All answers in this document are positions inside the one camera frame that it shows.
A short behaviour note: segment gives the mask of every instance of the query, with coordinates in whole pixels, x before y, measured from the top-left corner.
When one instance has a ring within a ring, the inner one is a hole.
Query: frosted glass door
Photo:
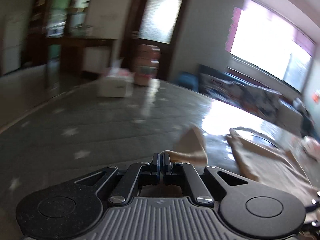
[[[148,0],[139,38],[170,44],[182,0]]]

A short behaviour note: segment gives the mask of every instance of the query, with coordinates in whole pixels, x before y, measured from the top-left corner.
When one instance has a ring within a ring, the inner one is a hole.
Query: door
[[[31,61],[32,66],[47,62],[45,33],[50,4],[51,0],[35,0],[32,6],[24,58],[24,61]]]
[[[120,56],[122,66],[132,69],[139,44],[160,48],[157,78],[167,80],[170,63],[183,21],[187,0],[132,0]]]

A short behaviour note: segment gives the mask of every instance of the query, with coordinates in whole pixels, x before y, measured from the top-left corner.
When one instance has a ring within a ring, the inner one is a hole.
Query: bright window
[[[182,0],[148,0],[139,38],[169,44]]]
[[[301,91],[314,43],[294,25],[252,0],[245,1],[238,15],[231,54]]]

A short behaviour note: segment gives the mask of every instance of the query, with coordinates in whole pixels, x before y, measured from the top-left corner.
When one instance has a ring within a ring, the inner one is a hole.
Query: metal screw
[[[207,203],[210,203],[212,201],[212,197],[209,197],[209,196],[200,196],[200,197],[197,197],[197,201],[200,202],[200,203],[203,203],[203,204],[207,204]]]
[[[119,195],[112,196],[109,198],[109,201],[115,204],[119,204],[125,201],[125,198]]]

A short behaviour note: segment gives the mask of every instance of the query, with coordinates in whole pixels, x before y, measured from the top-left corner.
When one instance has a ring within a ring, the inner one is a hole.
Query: tiled floor
[[[0,128],[48,99],[70,90],[78,78],[58,74],[59,62],[50,63],[50,89],[44,89],[44,65],[0,77]]]

